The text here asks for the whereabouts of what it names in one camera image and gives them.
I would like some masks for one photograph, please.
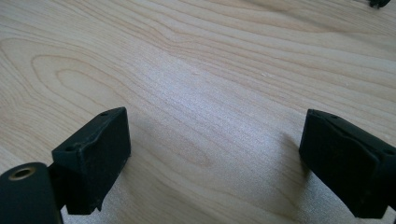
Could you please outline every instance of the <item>black plastic bracket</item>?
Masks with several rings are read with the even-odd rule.
[[[355,217],[396,209],[396,148],[335,115],[309,109],[300,144],[303,162]]]
[[[52,150],[54,163],[26,163],[0,176],[0,220],[4,223],[63,223],[72,215],[101,210],[131,155],[124,107],[96,116]]]

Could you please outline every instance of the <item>wood grain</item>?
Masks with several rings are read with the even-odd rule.
[[[298,155],[308,108],[396,146],[396,1],[1,0],[0,172],[96,114],[133,154],[102,212],[65,223],[356,219]]]

